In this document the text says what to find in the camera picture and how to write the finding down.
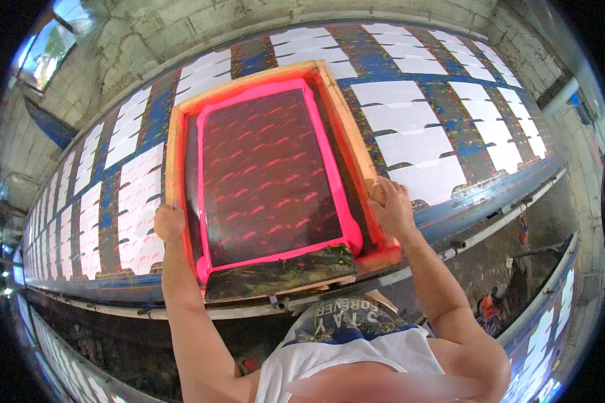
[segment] man's right hand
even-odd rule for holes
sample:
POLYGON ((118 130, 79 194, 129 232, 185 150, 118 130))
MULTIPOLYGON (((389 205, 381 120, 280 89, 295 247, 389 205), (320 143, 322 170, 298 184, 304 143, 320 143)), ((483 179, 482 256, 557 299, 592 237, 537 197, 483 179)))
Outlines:
POLYGON ((374 200, 370 200, 369 203, 381 229, 399 242, 420 235, 412 216, 412 202, 408 197, 408 189, 382 176, 378 177, 378 181, 385 203, 380 205, 374 200))
POLYGON ((155 210, 155 233, 166 244, 181 244, 186 218, 179 200, 173 201, 173 206, 161 204, 155 210))

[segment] man's arm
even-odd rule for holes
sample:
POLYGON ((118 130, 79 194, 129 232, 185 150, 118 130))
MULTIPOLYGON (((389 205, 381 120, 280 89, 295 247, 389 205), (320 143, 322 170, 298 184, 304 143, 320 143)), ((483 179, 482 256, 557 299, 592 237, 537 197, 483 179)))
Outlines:
POLYGON ((173 351, 185 402, 249 402, 259 372, 235 378, 235 362, 204 309, 204 300, 182 241, 185 214, 161 205, 155 233, 165 242, 161 288, 168 312, 173 351))
POLYGON ((424 315, 442 340, 430 343, 444 371, 492 384, 476 399, 499 402, 507 390, 511 366, 502 346, 477 324, 461 286, 415 226, 408 190, 379 177, 384 206, 370 205, 381 228, 395 237, 408 258, 424 315))

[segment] white tank top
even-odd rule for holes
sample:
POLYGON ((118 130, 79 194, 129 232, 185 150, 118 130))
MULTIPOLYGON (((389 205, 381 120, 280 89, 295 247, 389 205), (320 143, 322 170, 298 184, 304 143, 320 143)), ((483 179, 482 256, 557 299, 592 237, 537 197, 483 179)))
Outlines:
POLYGON ((338 364, 373 361, 398 372, 444 371, 428 331, 368 297, 338 298, 308 308, 260 370, 256 403, 286 403, 285 384, 338 364))

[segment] person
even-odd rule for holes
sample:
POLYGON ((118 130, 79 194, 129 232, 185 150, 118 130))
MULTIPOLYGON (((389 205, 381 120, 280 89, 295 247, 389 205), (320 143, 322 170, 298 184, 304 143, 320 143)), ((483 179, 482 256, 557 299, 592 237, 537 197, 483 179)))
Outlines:
POLYGON ((490 390, 476 402, 499 402, 511 366, 502 346, 477 324, 462 288, 421 235, 405 186, 379 177, 385 203, 370 201, 383 231, 408 259, 423 313, 436 337, 401 320, 367 296, 322 301, 297 319, 262 367, 246 376, 204 309, 186 260, 185 215, 178 204, 156 211, 155 233, 165 242, 162 291, 185 402, 313 402, 284 391, 290 381, 337 373, 398 371, 466 376, 490 390))

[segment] wooden frame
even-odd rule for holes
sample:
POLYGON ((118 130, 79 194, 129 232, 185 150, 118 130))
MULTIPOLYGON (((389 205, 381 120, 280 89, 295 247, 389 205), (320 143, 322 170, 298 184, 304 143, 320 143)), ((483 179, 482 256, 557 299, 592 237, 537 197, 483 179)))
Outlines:
MULTIPOLYGON (((207 104, 220 102, 254 86, 296 78, 310 80, 320 92, 323 106, 326 108, 330 119, 334 137, 357 189, 357 195, 363 208, 370 237, 373 244, 377 246, 375 253, 362 259, 355 259, 359 267, 359 275, 400 262, 402 256, 399 246, 395 244, 393 239, 387 238, 382 233, 368 206, 369 198, 382 201, 382 194, 377 185, 377 174, 370 154, 365 146, 358 125, 354 120, 352 111, 323 60, 294 63, 241 77, 175 105, 172 109, 168 128, 166 200, 178 199, 181 206, 186 210, 184 161, 185 141, 187 137, 186 119, 188 116, 199 114, 207 104)), ((195 273, 195 260, 188 228, 186 228, 184 233, 184 244, 186 257, 191 265, 191 269, 195 273)))

